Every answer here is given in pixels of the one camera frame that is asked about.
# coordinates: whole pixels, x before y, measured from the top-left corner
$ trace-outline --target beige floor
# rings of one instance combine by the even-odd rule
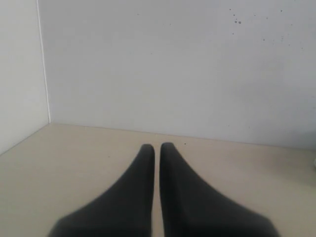
[[[0,157],[0,236],[43,237],[104,192],[143,143],[156,150],[155,237],[163,236],[159,147],[171,141],[208,183],[274,222],[284,237],[316,237],[315,151],[51,124]]]

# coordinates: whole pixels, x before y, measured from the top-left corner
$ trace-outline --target floor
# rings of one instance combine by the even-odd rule
[[[316,151],[60,124],[0,156],[0,236],[46,236],[151,143],[157,157],[153,236],[162,237],[158,157],[166,141],[213,187],[269,217],[282,236],[316,236]]]

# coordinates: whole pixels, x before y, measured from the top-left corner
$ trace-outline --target black object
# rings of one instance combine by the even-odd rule
[[[166,237],[277,237],[269,219],[223,196],[172,143],[160,152],[160,199]]]
[[[149,237],[155,151],[143,145],[126,172],[87,206],[60,219],[50,237]]]

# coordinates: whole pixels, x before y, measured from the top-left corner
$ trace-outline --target wall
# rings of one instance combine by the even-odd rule
[[[41,0],[53,122],[316,148],[314,0]]]
[[[1,1],[0,154],[47,123],[37,2]]]

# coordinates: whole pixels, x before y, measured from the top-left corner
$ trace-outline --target white wall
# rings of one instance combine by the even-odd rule
[[[36,0],[1,1],[0,154],[48,123]]]
[[[316,1],[39,6],[53,122],[316,148]]]

